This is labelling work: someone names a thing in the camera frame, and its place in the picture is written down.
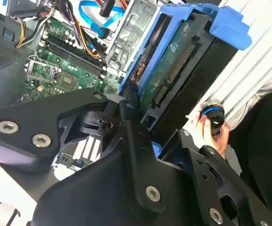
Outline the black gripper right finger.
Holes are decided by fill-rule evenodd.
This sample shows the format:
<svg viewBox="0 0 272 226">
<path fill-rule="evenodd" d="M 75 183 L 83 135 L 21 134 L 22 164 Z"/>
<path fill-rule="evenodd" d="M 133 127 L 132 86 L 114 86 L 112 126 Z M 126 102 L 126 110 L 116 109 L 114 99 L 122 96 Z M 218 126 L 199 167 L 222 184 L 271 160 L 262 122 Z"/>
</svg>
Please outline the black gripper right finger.
<svg viewBox="0 0 272 226">
<path fill-rule="evenodd" d="M 272 226 L 272 213 L 215 149 L 210 146 L 198 149 L 186 130 L 180 129 L 177 134 L 190 163 L 200 217 L 205 225 L 233 225 L 220 202 L 228 196 L 236 205 L 240 225 Z"/>
</svg>

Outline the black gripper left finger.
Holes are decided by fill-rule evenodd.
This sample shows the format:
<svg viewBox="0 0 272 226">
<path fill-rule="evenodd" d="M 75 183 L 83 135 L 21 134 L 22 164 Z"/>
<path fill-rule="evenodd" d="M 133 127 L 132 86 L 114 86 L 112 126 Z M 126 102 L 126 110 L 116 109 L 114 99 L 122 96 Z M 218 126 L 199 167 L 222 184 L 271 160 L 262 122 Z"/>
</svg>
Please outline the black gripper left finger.
<svg viewBox="0 0 272 226">
<path fill-rule="evenodd" d="M 0 109 L 0 163 L 24 171 L 49 168 L 60 150 L 93 134 L 107 147 L 117 131 L 119 103 L 95 88 Z"/>
</svg>

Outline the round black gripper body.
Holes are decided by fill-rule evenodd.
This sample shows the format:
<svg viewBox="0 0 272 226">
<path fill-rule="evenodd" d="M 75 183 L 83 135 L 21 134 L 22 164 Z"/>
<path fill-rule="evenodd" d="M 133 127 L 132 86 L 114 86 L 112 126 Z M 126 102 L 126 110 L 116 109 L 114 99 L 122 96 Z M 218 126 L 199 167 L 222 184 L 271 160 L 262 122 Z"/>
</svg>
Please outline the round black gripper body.
<svg viewBox="0 0 272 226">
<path fill-rule="evenodd" d="M 192 178 L 157 162 L 167 199 L 160 214 L 135 211 L 123 183 L 122 155 L 113 153 L 50 187 L 33 214 L 33 226 L 202 226 Z"/>
</svg>

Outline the person's hand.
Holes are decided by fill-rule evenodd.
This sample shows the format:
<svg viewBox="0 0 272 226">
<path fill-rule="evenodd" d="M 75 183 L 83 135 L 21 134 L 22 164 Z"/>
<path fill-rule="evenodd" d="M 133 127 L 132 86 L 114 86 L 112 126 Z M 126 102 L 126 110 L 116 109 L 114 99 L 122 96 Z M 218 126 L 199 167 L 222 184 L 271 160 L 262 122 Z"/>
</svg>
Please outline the person's hand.
<svg viewBox="0 0 272 226">
<path fill-rule="evenodd" d="M 220 128 L 220 133 L 213 138 L 211 134 L 211 121 L 207 116 L 203 115 L 195 123 L 195 129 L 199 133 L 199 137 L 203 139 L 204 144 L 215 150 L 225 159 L 225 150 L 228 144 L 230 127 L 224 122 Z"/>
</svg>

